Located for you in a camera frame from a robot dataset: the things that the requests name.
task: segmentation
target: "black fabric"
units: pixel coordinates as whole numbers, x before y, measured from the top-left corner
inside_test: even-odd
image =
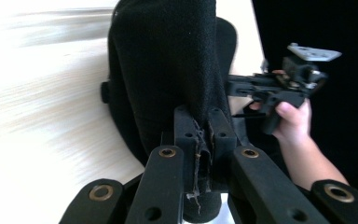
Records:
[[[236,48],[233,26],[215,16],[215,1],[122,0],[108,36],[109,107],[121,135],[143,164],[172,131],[173,110],[186,105],[207,130],[207,111],[227,119],[224,90]],[[217,216],[219,194],[199,196],[200,213],[185,202],[184,218],[207,222]]]
[[[254,1],[270,69],[281,69],[286,46],[334,49],[342,56],[319,63],[329,75],[311,97],[311,135],[358,189],[358,1]]]

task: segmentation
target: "white floor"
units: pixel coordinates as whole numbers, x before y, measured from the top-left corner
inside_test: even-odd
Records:
[[[9,4],[0,14],[0,223],[58,223],[89,182],[126,183],[143,171],[100,100],[113,2]],[[62,13],[69,7],[83,10]],[[217,8],[238,30],[232,74],[259,72],[263,55],[251,1],[219,0]],[[16,10],[38,13],[16,16]]]

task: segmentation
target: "brass grommet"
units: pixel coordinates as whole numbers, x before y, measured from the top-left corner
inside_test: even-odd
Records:
[[[324,191],[328,196],[342,203],[353,203],[354,201],[353,194],[337,185],[326,184],[324,185]]]
[[[176,155],[176,151],[171,148],[163,148],[162,150],[159,151],[158,154],[161,157],[170,158],[170,157],[174,157]]]
[[[248,157],[248,158],[257,158],[258,152],[252,149],[244,149],[242,151],[242,156]]]
[[[99,190],[107,190],[107,192],[104,195],[98,195],[97,191]],[[113,195],[113,187],[110,185],[97,185],[89,192],[89,198],[96,202],[103,202],[108,200]]]

